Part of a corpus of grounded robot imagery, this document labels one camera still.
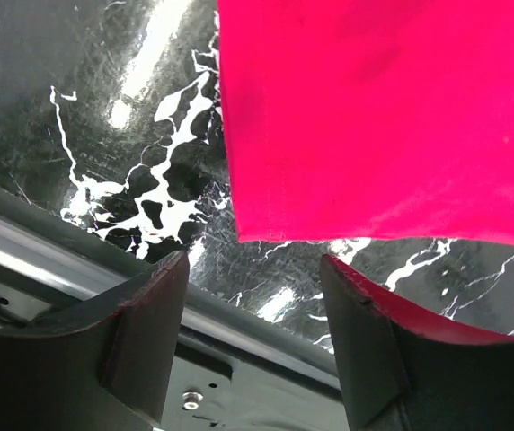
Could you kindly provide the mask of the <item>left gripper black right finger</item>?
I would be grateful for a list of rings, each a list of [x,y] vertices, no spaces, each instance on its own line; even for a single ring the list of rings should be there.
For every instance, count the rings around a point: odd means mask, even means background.
[[[514,336],[437,315],[331,255],[320,262],[352,430],[514,430]]]

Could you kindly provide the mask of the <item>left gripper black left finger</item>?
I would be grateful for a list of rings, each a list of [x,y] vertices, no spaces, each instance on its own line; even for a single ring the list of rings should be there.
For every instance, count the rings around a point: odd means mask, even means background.
[[[190,264],[144,273],[23,329],[0,329],[0,430],[158,427]]]

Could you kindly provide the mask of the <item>pink red t shirt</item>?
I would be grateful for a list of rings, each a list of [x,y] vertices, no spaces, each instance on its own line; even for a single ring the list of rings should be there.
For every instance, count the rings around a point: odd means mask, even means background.
[[[221,1],[242,242],[514,245],[514,1]]]

